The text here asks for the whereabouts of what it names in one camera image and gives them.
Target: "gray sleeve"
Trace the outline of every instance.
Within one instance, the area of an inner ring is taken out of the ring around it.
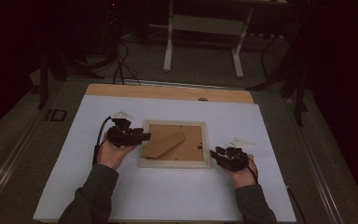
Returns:
[[[269,208],[260,185],[238,188],[235,190],[235,197],[245,223],[277,223],[275,214]]]
[[[63,211],[59,223],[105,224],[111,212],[111,197],[118,172],[95,164],[83,188],[77,189],[74,200]]]

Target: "human hand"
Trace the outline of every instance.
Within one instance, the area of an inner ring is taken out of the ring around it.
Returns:
[[[248,155],[248,158],[249,168],[252,169],[256,176],[258,176],[257,168],[255,167],[254,163],[254,156]],[[237,172],[232,172],[224,168],[223,170],[228,174],[229,177],[231,177],[235,188],[238,189],[240,187],[255,185],[257,183],[249,168],[245,168]]]
[[[97,163],[116,170],[126,155],[138,146],[115,147],[108,140],[104,141],[98,149]]]

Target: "person's arm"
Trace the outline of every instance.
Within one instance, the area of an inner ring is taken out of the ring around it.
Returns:
[[[249,168],[257,175],[257,169],[253,163],[254,157],[249,155]],[[269,224],[277,223],[274,212],[269,208],[264,197],[263,190],[257,184],[254,176],[245,168],[238,172],[230,172],[225,169],[231,177],[235,186],[235,198],[246,224]]]
[[[124,157],[136,146],[117,148],[105,141],[101,144],[83,188],[77,189],[74,200],[63,211],[59,223],[105,224],[111,212],[111,197],[119,167]]]

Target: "dark background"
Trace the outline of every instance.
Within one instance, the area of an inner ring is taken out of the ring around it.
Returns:
[[[166,24],[167,2],[131,0],[120,13],[140,36],[147,36],[145,24]],[[81,57],[85,32],[76,26],[79,19],[69,3],[0,1],[0,118],[33,87],[28,75],[39,66],[41,36]],[[87,8],[81,15],[101,24],[101,4],[90,3],[76,1],[77,12]],[[293,45],[294,55],[299,56],[297,65],[306,68],[307,87],[358,184],[358,1],[320,4],[328,7],[310,14]]]

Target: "wooden picture frame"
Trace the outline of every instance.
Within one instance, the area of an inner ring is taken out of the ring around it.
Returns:
[[[144,132],[149,133],[150,127],[152,125],[162,125],[162,126],[180,126],[182,127],[199,127],[200,128],[200,138],[201,138],[201,148],[198,146],[198,149],[201,150],[201,159],[197,161],[192,160],[159,160],[143,157],[141,154],[139,160],[139,167],[149,167],[149,168],[211,168],[211,154],[210,147],[208,142],[208,134],[206,129],[205,122],[201,121],[176,121],[176,120],[155,120],[147,119],[145,120]],[[149,142],[142,143],[142,150]]]

